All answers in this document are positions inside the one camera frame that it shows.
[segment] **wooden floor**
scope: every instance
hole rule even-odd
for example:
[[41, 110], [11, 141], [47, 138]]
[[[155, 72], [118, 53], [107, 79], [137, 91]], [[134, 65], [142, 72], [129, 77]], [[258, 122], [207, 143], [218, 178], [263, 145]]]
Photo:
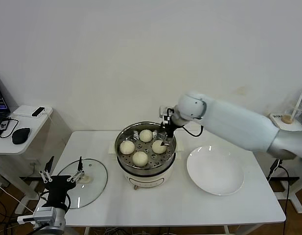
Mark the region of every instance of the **wooden floor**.
[[[283, 188], [280, 183], [272, 182], [271, 186], [274, 191], [282, 191]], [[43, 186], [41, 184], [38, 185], [37, 191], [42, 192]], [[13, 185], [10, 185], [6, 188], [6, 191], [10, 194], [14, 195], [19, 200], [23, 197], [23, 194], [15, 188]], [[298, 198], [302, 203], [302, 190], [297, 193]], [[7, 209], [8, 216], [15, 216], [13, 211], [17, 205], [16, 201], [11, 198], [9, 195], [5, 194], [4, 192], [0, 191], [0, 201], [4, 203]], [[285, 201], [279, 201], [282, 208], [285, 206]], [[30, 209], [34, 209], [37, 202], [31, 201], [28, 205]], [[288, 216], [287, 216], [287, 223], [286, 223], [286, 234], [287, 235], [302, 235], [302, 214], [297, 214], [295, 209], [293, 208], [292, 204], [288, 203]], [[0, 205], [0, 212], [4, 213], [4, 208]], [[4, 219], [4, 216], [0, 215], [0, 222]], [[0, 231], [4, 228], [3, 225], [0, 225]], [[74, 228], [80, 234], [83, 234], [84, 228]], [[216, 227], [171, 227], [171, 228], [122, 228], [123, 230], [119, 230], [117, 233], [110, 233], [110, 235], [126, 235], [128, 234], [142, 234], [144, 231], [147, 234], [151, 235], [162, 235], [167, 233], [169, 230], [170, 234], [222, 234], [224, 233], [224, 229], [221, 226]], [[237, 226], [229, 226], [230, 232], [234, 233], [237, 229]], [[268, 224], [263, 225], [262, 227], [258, 228], [257, 230], [250, 233], [250, 235], [282, 235], [283, 224]], [[32, 225], [27, 223], [25, 225], [20, 225], [13, 228], [14, 235], [27, 235], [30, 231], [32, 231]], [[90, 234], [91, 235], [103, 235], [105, 232], [105, 228], [91, 228]]]

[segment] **white plate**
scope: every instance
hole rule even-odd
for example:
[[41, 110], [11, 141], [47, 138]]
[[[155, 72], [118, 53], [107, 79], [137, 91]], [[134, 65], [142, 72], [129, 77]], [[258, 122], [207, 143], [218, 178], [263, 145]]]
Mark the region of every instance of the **white plate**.
[[186, 166], [195, 184], [211, 194], [233, 194], [244, 182], [244, 172], [239, 162], [225, 148], [196, 148], [190, 153]]

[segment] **cable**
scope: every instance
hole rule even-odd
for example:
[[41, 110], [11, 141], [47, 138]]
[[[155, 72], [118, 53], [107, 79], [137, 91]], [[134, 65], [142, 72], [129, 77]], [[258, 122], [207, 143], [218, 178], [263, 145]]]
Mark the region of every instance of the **cable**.
[[5, 219], [7, 218], [7, 209], [6, 209], [6, 206], [3, 204], [3, 202], [0, 201], [0, 204], [3, 206], [4, 211], [5, 211], [5, 214], [0, 212], [0, 214], [4, 216], [4, 219], [0, 222], [0, 225], [1, 225], [4, 223]]
[[12, 119], [12, 118], [10, 118], [10, 117], [8, 117], [7, 120], [8, 120], [8, 122], [10, 122], [11, 120], [13, 120], [13, 121], [16, 121], [17, 123], [16, 123], [16, 125], [14, 126], [13, 130], [11, 131], [11, 133], [9, 133], [7, 136], [1, 136], [2, 133], [3, 133], [5, 130], [3, 130], [3, 131], [0, 130], [0, 138], [2, 138], [2, 139], [5, 139], [5, 138], [7, 138], [7, 137], [10, 137], [10, 135], [14, 132], [16, 126], [17, 126], [18, 123], [19, 123], [19, 121], [18, 121], [17, 119]]
[[193, 137], [199, 137], [199, 136], [203, 133], [204, 126], [201, 126], [201, 132], [200, 132], [198, 135], [192, 134], [192, 133], [189, 132], [187, 129], [185, 129], [184, 126], [183, 126], [182, 128], [183, 128], [185, 131], [187, 131], [188, 134], [192, 135]]
[[7, 229], [12, 229], [12, 228], [15, 228], [15, 227], [18, 227], [18, 226], [21, 226], [22, 224], [17, 224], [17, 225], [14, 225], [14, 226], [12, 226], [12, 227], [8, 227]]
[[17, 202], [19, 202], [20, 204], [22, 204], [25, 208], [27, 208], [29, 211], [31, 211], [33, 213], [33, 211], [31, 209], [29, 209], [25, 204], [23, 204], [21, 201], [19, 201], [16, 197], [14, 197], [13, 195], [11, 195], [8, 192], [6, 192], [1, 186], [0, 186], [0, 189], [2, 189], [6, 194], [8, 194], [12, 198], [14, 198]]
[[279, 166], [280, 166], [280, 159], [278, 159], [276, 167], [275, 167], [273, 170], [271, 170], [271, 171], [269, 172], [269, 175], [268, 175], [268, 182], [271, 180], [271, 178], [272, 178], [273, 175], [274, 175], [275, 170], [276, 170]]
[[46, 226], [48, 226], [48, 225], [49, 225], [49, 224], [44, 224], [44, 225], [38, 227], [37, 229], [35, 229], [35, 230], [29, 232], [27, 235], [32, 235], [32, 234], [36, 233], [37, 231], [41, 230], [42, 228], [44, 228], [44, 227], [46, 227]]
[[26, 176], [26, 177], [23, 179], [23, 181], [26, 180], [26, 178], [32, 176], [32, 175], [34, 174], [34, 171], [35, 171], [35, 163], [34, 163], [34, 165], [33, 165], [33, 172], [32, 172], [30, 175]]
[[66, 194], [66, 197], [68, 198], [68, 207], [67, 207], [67, 211], [68, 211], [70, 209], [70, 206], [71, 206], [71, 199], [70, 199], [68, 193]]
[[[46, 198], [42, 197], [43, 195], [49, 193], [49, 191], [45, 191], [45, 192], [42, 192], [39, 197], [42, 198], [43, 200], [47, 201]], [[66, 210], [66, 213], [68, 212], [68, 210], [70, 209], [71, 207], [71, 198], [69, 197], [68, 193], [66, 194], [66, 197], [68, 198], [68, 207], [67, 207], [67, 210]]]
[[285, 205], [285, 208], [284, 208], [284, 215], [286, 216], [286, 220], [283, 223], [283, 235], [285, 235], [286, 221], [287, 221], [287, 205], [288, 205], [289, 191], [290, 191], [290, 180], [289, 180], [289, 173], [288, 173], [288, 171], [283, 166], [281, 166], [281, 165], [279, 166], [279, 168], [283, 169], [287, 173], [287, 176], [288, 176], [288, 191], [287, 191], [286, 205]]

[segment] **table leg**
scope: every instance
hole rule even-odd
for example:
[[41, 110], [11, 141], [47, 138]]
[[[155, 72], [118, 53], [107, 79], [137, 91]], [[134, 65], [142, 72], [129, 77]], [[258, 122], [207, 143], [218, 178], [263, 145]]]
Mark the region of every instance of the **table leg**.
[[89, 232], [90, 232], [90, 227], [86, 227], [84, 231], [84, 235], [89, 235]]
[[8, 165], [1, 157], [0, 175], [7, 179], [11, 184], [13, 184], [29, 198], [35, 199], [37, 197], [37, 193], [32, 188], [30, 188], [29, 185], [22, 181], [17, 175], [15, 175], [13, 170], [10, 168], [10, 165]]
[[[278, 200], [286, 200], [288, 182], [281, 181], [281, 185], [285, 190], [283, 192], [275, 192], [275, 196]], [[296, 181], [293, 185], [290, 186], [290, 191], [289, 191], [289, 200], [291, 201], [293, 207], [296, 209], [297, 213], [302, 213], [302, 204], [300, 203], [296, 195], [296, 193], [301, 189], [302, 189], [302, 182]]]
[[5, 180], [3, 177], [0, 175], [0, 183], [2, 184], [3, 187], [7, 187], [9, 185], [9, 182]]
[[250, 224], [250, 225], [241, 225], [240, 228], [236, 231], [236, 235], [246, 235], [250, 232], [258, 229], [263, 224]]
[[230, 234], [229, 228], [227, 225], [224, 225], [225, 234]]
[[[30, 183], [30, 188], [32, 188], [34, 190], [36, 188], [36, 186], [38, 185], [38, 183], [39, 183], [39, 181], [32, 181]], [[28, 202], [32, 201], [32, 200], [38, 201], [39, 196], [37, 195], [36, 198], [30, 198], [27, 195], [25, 195], [20, 202], [24, 205], [28, 205]], [[19, 203], [19, 205], [17, 206], [17, 208], [15, 210], [15, 214], [23, 214], [24, 206], [22, 204]]]

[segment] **smartphone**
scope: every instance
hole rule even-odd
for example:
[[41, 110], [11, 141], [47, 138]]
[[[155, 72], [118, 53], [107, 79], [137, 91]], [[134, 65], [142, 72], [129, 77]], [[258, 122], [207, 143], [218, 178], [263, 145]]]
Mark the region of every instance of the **smartphone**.
[[45, 110], [45, 107], [40, 107], [36, 111], [34, 111], [31, 116], [38, 117], [41, 115], [41, 113]]

